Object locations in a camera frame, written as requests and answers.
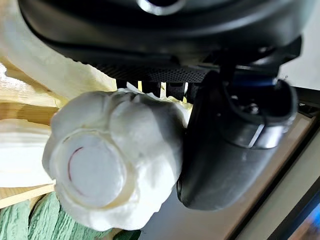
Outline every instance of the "light wood plank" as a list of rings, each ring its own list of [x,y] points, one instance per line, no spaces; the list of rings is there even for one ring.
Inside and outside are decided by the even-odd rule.
[[[0,187],[0,209],[54,191],[54,184],[33,187]]]

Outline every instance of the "white object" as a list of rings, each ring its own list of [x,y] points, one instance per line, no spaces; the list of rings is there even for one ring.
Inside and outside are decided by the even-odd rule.
[[[187,110],[133,91],[82,94],[51,121],[43,166],[66,212],[98,231],[141,229],[181,173]]]
[[[26,25],[17,0],[0,0],[0,56],[67,100],[89,91],[115,91],[116,81],[75,62],[39,40]]]
[[[0,120],[0,187],[18,188],[52,184],[42,166],[51,134],[49,126],[25,119]]]

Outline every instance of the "black plastic device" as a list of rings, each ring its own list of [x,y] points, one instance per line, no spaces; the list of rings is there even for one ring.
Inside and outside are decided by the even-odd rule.
[[[177,192],[191,209],[219,210],[237,201],[268,164],[297,112],[296,93],[283,80],[221,77],[205,77],[185,136]]]

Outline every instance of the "garlic bulb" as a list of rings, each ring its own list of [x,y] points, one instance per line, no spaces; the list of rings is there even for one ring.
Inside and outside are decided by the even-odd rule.
[[[67,100],[88,91],[115,91],[116,81],[49,48],[29,30],[17,0],[0,1],[0,56]]]
[[[142,228],[181,173],[188,116],[128,89],[71,100],[51,120],[42,160],[66,212],[97,231]]]
[[[52,184],[42,166],[50,127],[25,119],[0,120],[0,187]]]

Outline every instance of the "green textured surface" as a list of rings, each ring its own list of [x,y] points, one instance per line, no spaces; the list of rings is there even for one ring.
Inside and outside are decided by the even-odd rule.
[[[88,239],[88,240],[91,240],[91,239],[95,239],[95,238],[104,238],[105,236],[108,235],[108,233],[110,233],[112,231],[112,228],[107,230],[107,231],[96,231],[96,230],[93,230],[89,227],[86,227],[85,228],[85,231],[84,231],[84,239]]]
[[[75,221],[61,207],[51,240],[69,240]]]
[[[73,226],[70,240],[94,240],[96,238],[103,238],[107,236],[111,230],[112,229],[107,231],[96,231],[76,222]]]
[[[141,231],[126,231],[122,230],[117,235],[114,236],[113,240],[138,240],[140,237]]]
[[[83,238],[85,235],[85,230],[86,230],[85,226],[75,222],[72,228],[70,240],[79,240],[79,239],[85,240]]]
[[[23,201],[0,211],[0,239],[27,240],[30,202]]]
[[[51,192],[35,206],[29,222],[29,240],[50,240],[58,221],[60,203]]]

